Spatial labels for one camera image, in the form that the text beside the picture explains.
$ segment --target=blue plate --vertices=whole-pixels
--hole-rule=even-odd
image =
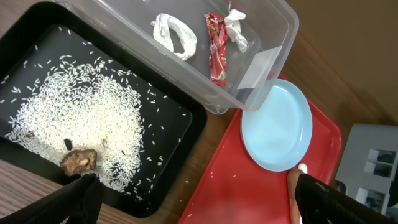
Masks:
[[[248,153],[267,170],[280,172],[292,168],[310,145],[310,106],[304,94],[286,80],[278,79],[260,109],[243,111],[241,121]]]

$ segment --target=dark speck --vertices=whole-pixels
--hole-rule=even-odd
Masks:
[[[72,150],[72,142],[71,142],[71,140],[69,140],[69,139],[64,139],[63,141],[64,141],[65,146],[67,147],[67,149],[68,149],[69,151],[71,151],[71,150]]]

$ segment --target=white tissue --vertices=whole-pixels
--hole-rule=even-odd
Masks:
[[[244,18],[246,18],[245,13],[239,12],[236,9],[230,10],[229,15],[224,18],[226,32],[229,38],[231,38],[232,42],[237,43],[242,53],[245,53],[248,49],[248,41],[241,33],[241,23],[239,22],[239,20],[243,20]]]
[[[186,60],[195,54],[198,42],[197,37],[193,31],[179,19],[161,13],[157,15],[156,21],[151,22],[151,25],[154,26],[154,39],[171,52],[174,52],[174,48],[169,27],[177,33],[181,45],[184,48],[184,53],[174,54],[180,57],[180,59]]]

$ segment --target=clear plastic container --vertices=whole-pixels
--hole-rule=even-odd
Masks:
[[[181,90],[216,114],[228,108],[254,111],[262,105],[286,61],[299,19],[284,0],[233,0],[231,8],[247,15],[241,21],[248,50],[227,42],[227,84],[210,81],[205,14],[228,15],[224,0],[67,0],[69,8],[95,29],[122,45]],[[160,13],[186,23],[198,39],[196,54],[187,61],[156,42],[151,22]],[[175,52],[183,52],[172,32]]]

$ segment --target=red snack wrapper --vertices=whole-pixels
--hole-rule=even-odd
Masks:
[[[206,16],[207,28],[211,39],[210,46],[210,80],[217,85],[226,84],[226,33],[224,18],[208,13]]]

